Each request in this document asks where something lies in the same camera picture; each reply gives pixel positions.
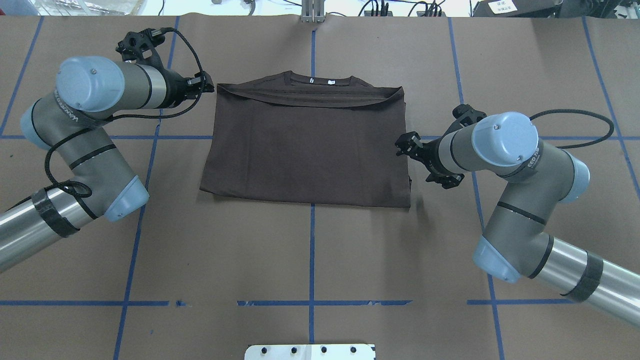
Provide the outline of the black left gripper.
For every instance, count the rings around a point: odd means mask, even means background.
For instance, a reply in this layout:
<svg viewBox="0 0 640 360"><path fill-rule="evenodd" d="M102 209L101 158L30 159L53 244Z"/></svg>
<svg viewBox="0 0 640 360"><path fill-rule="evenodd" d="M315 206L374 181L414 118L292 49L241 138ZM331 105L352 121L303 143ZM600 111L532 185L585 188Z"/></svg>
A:
<svg viewBox="0 0 640 360"><path fill-rule="evenodd" d="M206 71L199 71L193 77L184 77L176 72L167 73L167 107L180 105L186 96L199 96L215 92L216 86Z"/></svg>

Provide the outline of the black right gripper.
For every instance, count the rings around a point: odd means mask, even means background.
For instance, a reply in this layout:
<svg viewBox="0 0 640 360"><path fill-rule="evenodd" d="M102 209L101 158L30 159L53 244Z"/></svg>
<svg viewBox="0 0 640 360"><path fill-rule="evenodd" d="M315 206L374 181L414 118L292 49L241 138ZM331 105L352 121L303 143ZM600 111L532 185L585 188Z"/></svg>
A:
<svg viewBox="0 0 640 360"><path fill-rule="evenodd" d="M440 140L422 142L418 132L412 131L401 134L395 141L397 157L418 157L425 168L430 172L426 177L426 183L439 184L442 189L448 190L460 186L466 177L464 174L445 174L442 171L442 163L439 157Z"/></svg>

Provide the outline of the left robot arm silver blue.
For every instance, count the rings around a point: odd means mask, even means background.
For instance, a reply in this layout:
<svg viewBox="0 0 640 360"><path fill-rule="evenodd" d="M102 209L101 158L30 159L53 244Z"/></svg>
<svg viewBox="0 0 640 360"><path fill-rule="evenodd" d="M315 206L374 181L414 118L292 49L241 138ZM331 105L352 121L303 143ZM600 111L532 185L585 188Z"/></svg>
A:
<svg viewBox="0 0 640 360"><path fill-rule="evenodd" d="M115 222L148 202L144 183L105 132L114 113L172 109L214 89L203 70L183 77L150 61L117 63L98 55L64 60L54 91L20 119L25 138L46 150L50 185L1 215L1 271L93 220Z"/></svg>

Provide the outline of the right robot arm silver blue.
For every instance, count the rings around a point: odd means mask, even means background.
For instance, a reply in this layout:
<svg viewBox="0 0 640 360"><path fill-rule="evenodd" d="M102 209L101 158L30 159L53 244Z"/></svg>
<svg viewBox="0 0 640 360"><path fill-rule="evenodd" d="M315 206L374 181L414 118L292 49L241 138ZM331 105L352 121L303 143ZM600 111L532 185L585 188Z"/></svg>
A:
<svg viewBox="0 0 640 360"><path fill-rule="evenodd" d="M429 171L426 182L457 187L467 173L490 171L506 187L478 240L473 262L507 283L537 280L573 303L587 304L634 328L639 326L639 275L592 251L546 233L559 203L577 200L590 170L565 147L542 140L521 112L487 115L462 104L435 140L417 132L398 137L398 155Z"/></svg>

